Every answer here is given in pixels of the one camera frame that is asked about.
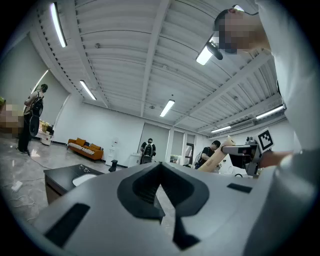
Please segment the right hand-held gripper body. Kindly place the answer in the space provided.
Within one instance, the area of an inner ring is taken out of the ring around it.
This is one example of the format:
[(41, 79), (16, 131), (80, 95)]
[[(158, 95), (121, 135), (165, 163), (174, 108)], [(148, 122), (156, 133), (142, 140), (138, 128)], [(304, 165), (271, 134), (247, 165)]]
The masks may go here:
[(230, 153), (232, 165), (245, 169), (248, 176), (256, 176), (263, 153), (271, 150), (274, 146), (270, 130), (268, 128), (260, 131), (254, 136), (248, 136), (245, 144), (251, 146), (251, 153)]

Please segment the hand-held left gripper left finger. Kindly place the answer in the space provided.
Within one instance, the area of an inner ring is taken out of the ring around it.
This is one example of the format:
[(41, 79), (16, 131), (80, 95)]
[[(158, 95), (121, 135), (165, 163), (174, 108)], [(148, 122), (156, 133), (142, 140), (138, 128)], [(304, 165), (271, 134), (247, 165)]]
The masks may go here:
[(34, 227), (47, 236), (75, 205), (88, 211), (61, 249), (76, 256), (172, 256), (178, 247), (155, 219), (136, 218), (117, 196), (121, 181), (151, 164), (138, 165), (92, 178), (45, 208)]

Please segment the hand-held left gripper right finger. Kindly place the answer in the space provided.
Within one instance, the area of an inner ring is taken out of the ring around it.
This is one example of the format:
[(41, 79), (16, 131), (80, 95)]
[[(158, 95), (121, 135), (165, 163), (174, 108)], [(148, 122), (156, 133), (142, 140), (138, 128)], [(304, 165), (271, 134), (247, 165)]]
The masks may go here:
[(274, 168), (241, 178), (162, 163), (161, 185), (175, 208), (175, 228), (162, 256), (246, 256), (250, 234), (270, 189)]

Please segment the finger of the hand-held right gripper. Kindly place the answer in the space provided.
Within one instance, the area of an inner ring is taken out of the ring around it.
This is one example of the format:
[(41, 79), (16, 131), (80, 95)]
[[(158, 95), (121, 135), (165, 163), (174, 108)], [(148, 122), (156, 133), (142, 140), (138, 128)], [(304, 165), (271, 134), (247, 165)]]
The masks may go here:
[(252, 147), (250, 145), (225, 145), (221, 148), (221, 151), (225, 154), (250, 154)]

